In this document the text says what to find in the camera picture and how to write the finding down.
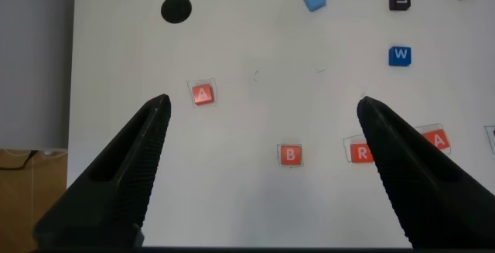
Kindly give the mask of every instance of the black circle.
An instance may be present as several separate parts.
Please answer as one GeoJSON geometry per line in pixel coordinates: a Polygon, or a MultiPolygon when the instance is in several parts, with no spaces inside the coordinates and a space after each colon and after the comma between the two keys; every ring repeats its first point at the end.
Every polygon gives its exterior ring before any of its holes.
{"type": "Polygon", "coordinates": [[[178,24],[186,21],[192,10],[189,0],[165,0],[162,5],[162,17],[169,23],[178,24]]]}

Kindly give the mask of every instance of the black letter block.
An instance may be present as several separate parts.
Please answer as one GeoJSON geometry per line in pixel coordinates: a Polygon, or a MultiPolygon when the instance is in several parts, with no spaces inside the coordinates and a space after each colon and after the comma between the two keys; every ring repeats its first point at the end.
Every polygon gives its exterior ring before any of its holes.
{"type": "Polygon", "coordinates": [[[411,7],[411,0],[388,0],[390,10],[408,10],[411,7]]]}

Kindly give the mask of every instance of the red letter block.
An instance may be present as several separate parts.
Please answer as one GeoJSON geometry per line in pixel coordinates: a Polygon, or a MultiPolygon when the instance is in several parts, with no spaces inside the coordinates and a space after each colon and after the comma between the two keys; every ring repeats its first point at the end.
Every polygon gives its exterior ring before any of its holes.
{"type": "Polygon", "coordinates": [[[350,160],[352,163],[373,162],[370,148],[367,144],[351,144],[350,145],[350,160]]]}
{"type": "Polygon", "coordinates": [[[443,129],[437,129],[432,132],[426,132],[423,136],[438,149],[447,149],[450,147],[446,132],[443,129]]]}
{"type": "Polygon", "coordinates": [[[213,92],[209,84],[193,87],[194,103],[203,105],[213,102],[213,92]]]}
{"type": "Polygon", "coordinates": [[[282,145],[280,157],[282,165],[300,166],[302,165],[302,148],[297,145],[282,145]]]}

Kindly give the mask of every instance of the wooden floor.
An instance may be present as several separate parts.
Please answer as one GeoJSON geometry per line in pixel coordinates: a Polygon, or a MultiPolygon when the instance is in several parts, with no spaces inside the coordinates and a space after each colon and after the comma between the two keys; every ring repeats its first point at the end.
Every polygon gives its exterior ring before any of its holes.
{"type": "MultiPolygon", "coordinates": [[[[0,167],[21,166],[29,151],[0,149],[0,167]]],[[[19,171],[0,170],[0,252],[36,248],[33,225],[65,192],[67,154],[38,152],[19,171]]]]}

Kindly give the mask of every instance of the white table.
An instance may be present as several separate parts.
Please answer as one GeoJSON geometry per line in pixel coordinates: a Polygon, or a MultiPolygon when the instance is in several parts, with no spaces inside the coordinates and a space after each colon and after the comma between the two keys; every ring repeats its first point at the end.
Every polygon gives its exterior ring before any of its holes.
{"type": "Polygon", "coordinates": [[[483,127],[495,123],[495,0],[411,0],[407,12],[190,0],[177,25],[163,1],[75,6],[69,184],[144,102],[172,101],[145,245],[410,246],[375,166],[346,161],[362,93],[413,126],[443,123],[452,160],[495,193],[483,127]],[[410,67],[388,66],[395,44],[412,47],[410,67]],[[212,77],[218,105],[194,108],[186,82],[212,77]],[[281,143],[302,144],[304,167],[278,165],[281,143]]]}

